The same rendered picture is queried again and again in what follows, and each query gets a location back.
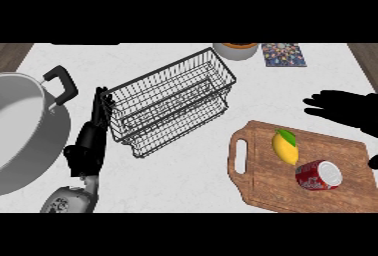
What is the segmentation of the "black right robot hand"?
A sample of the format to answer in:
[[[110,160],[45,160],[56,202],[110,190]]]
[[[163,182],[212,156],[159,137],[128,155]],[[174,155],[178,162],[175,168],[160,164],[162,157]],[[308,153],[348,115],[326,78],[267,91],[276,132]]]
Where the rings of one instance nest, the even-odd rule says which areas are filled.
[[[302,102],[304,112],[332,122],[357,128],[378,139],[378,94],[360,95],[338,90],[321,90]]]

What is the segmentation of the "red can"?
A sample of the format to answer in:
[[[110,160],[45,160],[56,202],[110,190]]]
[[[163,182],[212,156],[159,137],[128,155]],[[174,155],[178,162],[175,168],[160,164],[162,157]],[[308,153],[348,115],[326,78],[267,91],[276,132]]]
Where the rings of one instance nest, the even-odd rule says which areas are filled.
[[[295,169],[295,180],[305,190],[332,190],[342,183],[342,174],[332,162],[315,160]]]

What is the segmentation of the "yellow lemon with green leaf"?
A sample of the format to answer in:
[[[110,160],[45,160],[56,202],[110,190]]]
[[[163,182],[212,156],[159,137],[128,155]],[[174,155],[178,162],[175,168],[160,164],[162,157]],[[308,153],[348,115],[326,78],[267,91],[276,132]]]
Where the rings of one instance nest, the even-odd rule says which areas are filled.
[[[271,138],[273,151],[280,160],[295,165],[298,161],[298,146],[295,135],[284,129],[276,129],[274,136]]]

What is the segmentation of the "white cup with orange rim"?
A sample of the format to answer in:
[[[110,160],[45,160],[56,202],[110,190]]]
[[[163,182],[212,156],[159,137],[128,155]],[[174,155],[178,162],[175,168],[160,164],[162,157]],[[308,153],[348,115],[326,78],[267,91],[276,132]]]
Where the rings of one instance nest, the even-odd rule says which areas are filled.
[[[212,48],[227,60],[246,60],[256,52],[256,43],[214,43]]]

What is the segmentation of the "colourful patterned square coaster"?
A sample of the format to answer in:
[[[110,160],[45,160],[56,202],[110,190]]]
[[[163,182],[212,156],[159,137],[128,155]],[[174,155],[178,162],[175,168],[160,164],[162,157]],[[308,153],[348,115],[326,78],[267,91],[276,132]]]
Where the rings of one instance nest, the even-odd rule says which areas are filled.
[[[262,43],[261,51],[267,67],[307,66],[296,43]]]

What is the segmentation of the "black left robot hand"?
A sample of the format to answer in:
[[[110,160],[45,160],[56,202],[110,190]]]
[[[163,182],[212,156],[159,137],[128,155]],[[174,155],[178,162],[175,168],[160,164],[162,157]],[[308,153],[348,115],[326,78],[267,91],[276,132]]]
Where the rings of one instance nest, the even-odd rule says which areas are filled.
[[[84,123],[75,144],[63,149],[72,177],[97,176],[104,159],[109,110],[101,103],[113,103],[112,96],[101,97],[106,87],[97,87],[92,99],[91,119]]]

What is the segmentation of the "brown wooden cutting board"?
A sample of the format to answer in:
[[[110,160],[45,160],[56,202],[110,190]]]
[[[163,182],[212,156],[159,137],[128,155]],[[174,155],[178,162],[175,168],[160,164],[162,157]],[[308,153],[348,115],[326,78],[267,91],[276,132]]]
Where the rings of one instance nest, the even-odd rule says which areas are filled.
[[[250,121],[230,138],[227,173],[246,204],[277,212],[378,212],[378,186],[357,141],[298,129],[298,161],[271,147],[277,125]]]

